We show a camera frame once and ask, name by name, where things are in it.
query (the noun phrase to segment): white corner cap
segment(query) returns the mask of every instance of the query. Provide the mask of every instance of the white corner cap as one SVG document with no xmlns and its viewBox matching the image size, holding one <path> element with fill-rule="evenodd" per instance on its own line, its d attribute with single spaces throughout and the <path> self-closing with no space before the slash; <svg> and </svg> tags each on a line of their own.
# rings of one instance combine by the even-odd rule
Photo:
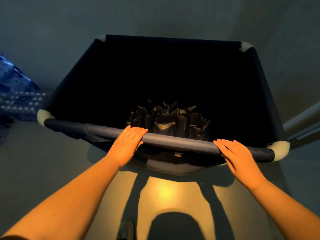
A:
<svg viewBox="0 0 320 240">
<path fill-rule="evenodd" d="M 249 44 L 247 42 L 241 42 L 241 47 L 239 50 L 241 50 L 242 52 L 246 52 L 248 49 L 250 49 L 251 47 L 253 47 L 252 44 Z"/>
<path fill-rule="evenodd" d="M 106 42 L 106 36 L 105 35 L 99 35 L 97 37 L 98 40 L 101 40 L 102 42 Z"/>
<path fill-rule="evenodd" d="M 44 109 L 39 109 L 37 113 L 37 119 L 40 125 L 45 127 L 45 120 L 46 119 L 55 119 L 49 111 Z"/>
<path fill-rule="evenodd" d="M 274 162 L 283 159 L 290 150 L 290 142 L 288 141 L 276 141 L 272 145 L 267 146 L 267 148 L 274 151 Z"/>
</svg>

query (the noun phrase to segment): foot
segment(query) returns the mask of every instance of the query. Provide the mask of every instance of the foot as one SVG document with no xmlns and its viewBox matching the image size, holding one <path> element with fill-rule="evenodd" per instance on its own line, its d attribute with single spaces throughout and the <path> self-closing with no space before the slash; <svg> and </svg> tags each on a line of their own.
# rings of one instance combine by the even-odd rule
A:
<svg viewBox="0 0 320 240">
<path fill-rule="evenodd" d="M 133 240 L 134 238 L 134 226 L 131 221 L 122 221 L 118 230 L 116 240 Z"/>
</svg>

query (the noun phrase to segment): left hand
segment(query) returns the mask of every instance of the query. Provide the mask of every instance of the left hand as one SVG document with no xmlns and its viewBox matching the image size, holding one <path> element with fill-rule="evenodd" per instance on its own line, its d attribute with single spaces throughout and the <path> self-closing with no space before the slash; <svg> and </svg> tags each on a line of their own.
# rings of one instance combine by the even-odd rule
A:
<svg viewBox="0 0 320 240">
<path fill-rule="evenodd" d="M 127 164 L 140 145 L 148 129 L 128 125 L 114 141 L 106 157 L 113 158 L 120 167 Z"/>
</svg>

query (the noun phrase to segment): shoe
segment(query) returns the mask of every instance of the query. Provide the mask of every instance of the shoe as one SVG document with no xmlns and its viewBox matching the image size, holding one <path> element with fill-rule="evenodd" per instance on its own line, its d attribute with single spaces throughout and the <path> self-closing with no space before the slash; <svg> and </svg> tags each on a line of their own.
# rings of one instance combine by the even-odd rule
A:
<svg viewBox="0 0 320 240">
<path fill-rule="evenodd" d="M 116 240 L 133 240 L 134 226 L 131 221 L 124 220 L 121 222 Z"/>
</svg>

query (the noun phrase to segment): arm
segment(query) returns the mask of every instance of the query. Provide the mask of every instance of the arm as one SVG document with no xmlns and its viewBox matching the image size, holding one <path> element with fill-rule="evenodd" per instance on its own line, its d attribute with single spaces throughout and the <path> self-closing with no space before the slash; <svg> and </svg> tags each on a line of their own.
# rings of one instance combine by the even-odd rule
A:
<svg viewBox="0 0 320 240">
<path fill-rule="evenodd" d="M 107 187 L 142 144 L 146 132 L 138 127 L 125 128 L 104 158 L 41 202 L 4 236 L 30 240 L 84 238 Z"/>
<path fill-rule="evenodd" d="M 217 140 L 214 144 L 234 174 L 287 240 L 319 239 L 320 218 L 269 182 L 259 170 L 250 151 L 237 141 Z"/>
</svg>

